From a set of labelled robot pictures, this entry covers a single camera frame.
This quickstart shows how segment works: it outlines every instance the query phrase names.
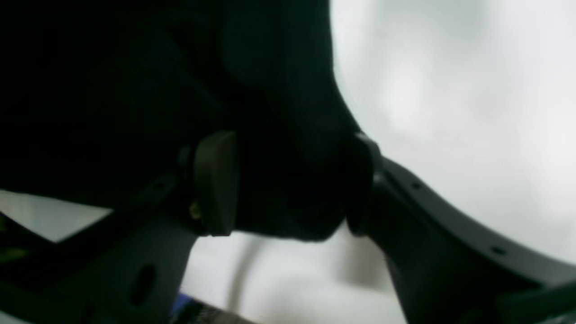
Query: bright background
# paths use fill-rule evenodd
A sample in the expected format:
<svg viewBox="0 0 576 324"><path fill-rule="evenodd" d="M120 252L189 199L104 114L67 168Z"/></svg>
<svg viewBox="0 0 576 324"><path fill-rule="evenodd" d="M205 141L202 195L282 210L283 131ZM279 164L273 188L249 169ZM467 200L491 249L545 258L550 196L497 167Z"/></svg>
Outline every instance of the bright background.
<svg viewBox="0 0 576 324"><path fill-rule="evenodd" d="M576 264L576 2L331 10L338 84L382 153L477 221ZM108 212L5 191L0 209L53 240ZM262 324L404 323L382 253L345 226L323 244L201 238L182 290Z"/></svg>

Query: mounting hole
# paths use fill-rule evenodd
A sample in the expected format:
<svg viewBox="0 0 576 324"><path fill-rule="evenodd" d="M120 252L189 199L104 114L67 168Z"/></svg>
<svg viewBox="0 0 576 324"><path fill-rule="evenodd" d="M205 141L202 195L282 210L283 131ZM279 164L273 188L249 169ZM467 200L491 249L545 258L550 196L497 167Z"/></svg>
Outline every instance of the mounting hole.
<svg viewBox="0 0 576 324"><path fill-rule="evenodd" d="M143 267L130 292L130 303L135 306L141 305L152 293L154 282L156 281L156 268L152 265Z"/></svg>
<svg viewBox="0 0 576 324"><path fill-rule="evenodd" d="M503 248L497 247L497 246L492 246L490 248L490 251L492 251L494 254L506 255L506 250L504 250Z"/></svg>

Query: black fabric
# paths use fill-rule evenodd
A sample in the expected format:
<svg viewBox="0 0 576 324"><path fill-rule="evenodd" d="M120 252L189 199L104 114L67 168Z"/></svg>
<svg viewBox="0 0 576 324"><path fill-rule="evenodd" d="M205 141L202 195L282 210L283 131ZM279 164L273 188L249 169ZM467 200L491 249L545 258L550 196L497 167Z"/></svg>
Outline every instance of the black fabric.
<svg viewBox="0 0 576 324"><path fill-rule="evenodd" d="M342 222L358 126L328 0L34 2L2 31L0 188L114 208L233 129L238 229L317 240Z"/></svg>

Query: black plastic arm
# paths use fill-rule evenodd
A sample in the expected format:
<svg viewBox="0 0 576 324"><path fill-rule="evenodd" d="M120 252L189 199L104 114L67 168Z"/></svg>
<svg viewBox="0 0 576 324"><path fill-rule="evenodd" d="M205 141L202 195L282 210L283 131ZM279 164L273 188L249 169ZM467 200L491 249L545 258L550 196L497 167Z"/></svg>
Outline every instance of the black plastic arm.
<svg viewBox="0 0 576 324"><path fill-rule="evenodd" d="M410 324L528 324L576 308L575 266L473 221L365 136L354 150L366 173L353 179L370 189L367 210L358 203L348 223L384 251Z"/></svg>
<svg viewBox="0 0 576 324"><path fill-rule="evenodd" d="M184 193L167 174L62 242L19 244L29 255L0 262L0 310L38 324L167 322L198 237Z"/></svg>

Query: curved plastic piece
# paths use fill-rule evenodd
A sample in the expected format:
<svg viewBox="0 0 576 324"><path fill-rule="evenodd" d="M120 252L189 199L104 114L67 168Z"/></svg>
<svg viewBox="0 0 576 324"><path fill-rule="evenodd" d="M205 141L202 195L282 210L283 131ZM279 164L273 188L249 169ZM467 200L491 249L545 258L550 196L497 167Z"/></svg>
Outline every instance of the curved plastic piece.
<svg viewBox="0 0 576 324"><path fill-rule="evenodd" d="M228 236L234 229L239 163L236 134L232 131L218 131L203 139L196 149L194 188L199 217L213 236Z"/></svg>
<svg viewBox="0 0 576 324"><path fill-rule="evenodd" d="M364 135L357 136L356 145L365 153L357 164L364 165L363 179L371 179L370 198L364 209L348 214L348 223L385 253L410 324L528 324L571 310L567 301L576 298L575 266L477 223L409 170L381 157ZM511 293L518 297L502 299ZM542 300L548 304L530 316L511 307Z"/></svg>

